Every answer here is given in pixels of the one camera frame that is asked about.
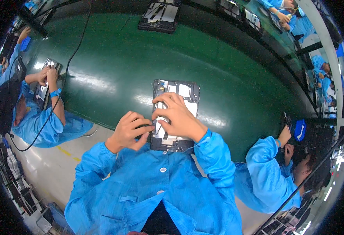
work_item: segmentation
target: black cable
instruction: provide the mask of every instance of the black cable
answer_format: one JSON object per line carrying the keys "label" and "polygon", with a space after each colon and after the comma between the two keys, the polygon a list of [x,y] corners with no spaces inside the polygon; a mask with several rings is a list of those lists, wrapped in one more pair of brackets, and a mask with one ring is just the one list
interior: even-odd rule
{"label": "black cable", "polygon": [[320,168],[320,166],[330,157],[331,152],[334,150],[334,148],[338,147],[338,143],[342,142],[342,140],[344,139],[344,135],[342,136],[342,138],[340,138],[340,140],[333,146],[331,147],[331,149],[329,150],[329,152],[326,154],[326,156],[324,157],[324,159],[320,162],[320,164],[306,177],[306,179],[297,187],[297,189],[287,198],[287,200],[275,211],[275,213],[256,231],[256,233],[254,233],[254,235],[258,235],[261,234],[261,231],[266,227],[266,225],[268,225],[268,223],[270,223],[275,217],[276,215],[283,209],[283,207],[296,195],[296,193],[299,192],[299,190],[301,189],[302,186],[304,186],[304,184],[306,183],[306,181],[308,181],[310,179],[310,177],[313,176],[313,174],[318,170],[318,168]]}
{"label": "black cable", "polygon": [[[84,37],[84,33],[86,32],[86,27],[87,27],[87,24],[88,24],[88,20],[90,19],[90,16],[91,16],[91,5],[92,5],[92,3],[91,3],[91,1],[89,1],[89,3],[90,3],[90,9],[89,9],[88,14],[87,14],[87,20],[86,20],[86,23],[85,23],[85,25],[84,25],[84,27],[83,27],[82,35],[80,36],[80,42],[79,42],[79,44],[78,44],[78,47],[75,49],[74,53],[71,55],[69,61],[67,62],[67,65],[66,65],[66,72],[65,72],[64,83],[65,83],[65,80],[66,80],[66,77],[67,77],[67,70],[68,70],[68,68],[69,68],[70,61],[71,61],[71,59],[73,59],[75,53],[79,50],[80,45],[82,44],[83,37]],[[27,151],[27,150],[29,150],[29,148],[31,148],[31,146],[36,142],[36,140],[37,140],[37,138],[39,137],[40,133],[42,132],[43,128],[45,127],[45,125],[47,125],[47,122],[48,122],[49,119],[51,118],[51,116],[52,116],[52,114],[53,114],[53,111],[54,111],[54,109],[56,108],[56,106],[57,106],[58,101],[60,100],[60,98],[61,98],[61,96],[58,96],[57,102],[56,102],[56,104],[53,106],[51,113],[49,114],[47,120],[45,121],[45,123],[44,123],[44,125],[42,126],[42,128],[39,130],[38,134],[36,135],[36,137],[35,137],[35,139],[33,140],[33,142],[30,144],[30,146],[28,146],[26,149],[20,150],[20,149],[15,145],[13,138],[10,136],[10,139],[11,139],[11,141],[13,142],[13,144],[14,144],[14,146],[15,146],[15,148],[16,148],[17,150],[19,150],[20,152]]]}

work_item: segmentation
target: gray floor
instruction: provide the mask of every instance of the gray floor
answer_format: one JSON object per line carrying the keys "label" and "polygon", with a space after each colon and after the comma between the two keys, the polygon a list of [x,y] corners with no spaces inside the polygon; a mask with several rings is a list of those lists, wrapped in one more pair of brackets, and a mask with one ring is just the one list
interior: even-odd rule
{"label": "gray floor", "polygon": [[[83,136],[49,149],[31,147],[21,153],[12,146],[17,159],[22,163],[27,182],[36,188],[40,199],[45,197],[44,203],[56,202],[61,209],[65,208],[75,180],[75,167],[80,162],[81,156],[94,144],[105,141],[113,134],[113,131],[97,125],[94,125],[91,132],[96,128],[97,132],[91,137]],[[6,138],[12,145],[10,136],[6,135]],[[28,146],[17,136],[14,142],[19,148]],[[270,217],[270,214],[248,208],[238,198],[236,205],[241,213],[244,235],[254,233]]]}

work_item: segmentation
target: blue wrist strap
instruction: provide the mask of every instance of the blue wrist strap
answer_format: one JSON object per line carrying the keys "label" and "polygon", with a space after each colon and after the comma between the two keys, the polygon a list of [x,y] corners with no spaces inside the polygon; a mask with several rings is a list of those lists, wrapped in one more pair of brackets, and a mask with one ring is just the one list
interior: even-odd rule
{"label": "blue wrist strap", "polygon": [[55,90],[54,92],[51,92],[51,98],[55,96],[60,96],[61,94],[61,89]]}
{"label": "blue wrist strap", "polygon": [[279,148],[282,147],[282,143],[280,143],[280,140],[275,139],[275,141],[279,143]]}

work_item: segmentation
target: yellow object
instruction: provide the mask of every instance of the yellow object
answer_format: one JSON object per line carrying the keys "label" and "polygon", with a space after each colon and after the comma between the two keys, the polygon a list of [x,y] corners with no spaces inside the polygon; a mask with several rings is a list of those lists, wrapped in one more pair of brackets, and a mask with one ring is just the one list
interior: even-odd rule
{"label": "yellow object", "polygon": [[58,150],[60,150],[62,153],[65,153],[67,156],[71,156],[71,153],[67,152],[66,150],[64,150],[63,148],[61,148],[60,146],[57,146]]}

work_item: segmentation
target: worker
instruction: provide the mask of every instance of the worker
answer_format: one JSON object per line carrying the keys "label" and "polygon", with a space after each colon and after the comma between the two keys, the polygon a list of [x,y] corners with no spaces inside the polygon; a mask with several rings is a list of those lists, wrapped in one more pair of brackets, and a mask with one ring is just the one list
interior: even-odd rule
{"label": "worker", "polygon": [[0,86],[14,75],[14,72],[15,72],[15,67],[13,66],[14,61],[20,53],[20,46],[21,46],[22,41],[29,35],[30,32],[31,32],[31,28],[25,27],[22,33],[20,33],[17,44],[14,47],[14,52],[13,54],[11,54],[11,57],[10,57],[10,62],[9,62],[10,66],[6,68],[4,73],[0,76]]}
{"label": "worker", "polygon": [[[249,208],[274,213],[318,164],[317,155],[312,152],[301,157],[303,160],[292,170],[294,146],[287,144],[290,138],[286,125],[278,139],[272,136],[259,139],[247,153],[246,163],[236,164],[235,195]],[[279,148],[285,149],[281,167],[274,158]],[[321,181],[321,175],[313,175],[282,210],[300,207],[304,193],[317,192]]]}
{"label": "worker", "polygon": [[242,235],[227,144],[191,114],[182,96],[164,93],[152,102],[168,106],[156,109],[152,120],[169,118],[171,124],[158,121],[168,134],[195,142],[207,178],[188,153],[150,150],[146,140],[154,126],[134,129],[152,123],[129,111],[113,135],[85,152],[75,168],[65,208],[69,226],[76,234]]}
{"label": "worker", "polygon": [[294,38],[302,44],[308,36],[311,34],[317,34],[317,32],[309,18],[305,15],[305,12],[303,12],[301,8],[298,9],[298,12],[300,17],[296,20],[296,25],[292,34]]}
{"label": "worker", "polygon": [[315,55],[312,57],[312,63],[314,65],[314,74],[316,78],[324,79],[325,75],[330,74],[331,68],[330,64],[324,61],[322,56]]}
{"label": "worker", "polygon": [[292,32],[296,24],[295,9],[299,6],[295,0],[257,0],[270,12],[279,18],[280,26],[287,31]]}
{"label": "worker", "polygon": [[[33,82],[39,82],[40,85],[45,86],[45,78],[51,92],[52,107],[57,104],[49,121],[47,119],[52,112],[52,107],[47,110],[40,110],[39,106],[33,101],[33,94],[30,93],[29,86]],[[61,92],[61,89],[57,89],[57,78],[57,70],[53,67],[46,67],[39,73],[27,75],[21,84],[21,92],[13,110],[13,126],[11,129],[15,135],[31,144],[47,121],[33,144],[35,147],[51,148],[57,146],[63,142],[81,137],[93,127],[93,123],[65,111],[61,99],[57,102]]]}
{"label": "worker", "polygon": [[329,78],[318,79],[318,87],[322,90],[322,95],[325,98],[326,102],[331,102],[329,92],[330,89],[335,89],[334,81],[331,81]]}
{"label": "worker", "polygon": [[2,58],[2,63],[0,64],[0,77],[1,77],[2,74],[5,72],[5,70],[7,69],[8,66],[9,66],[9,64],[6,63],[6,58],[3,57],[3,58]]}

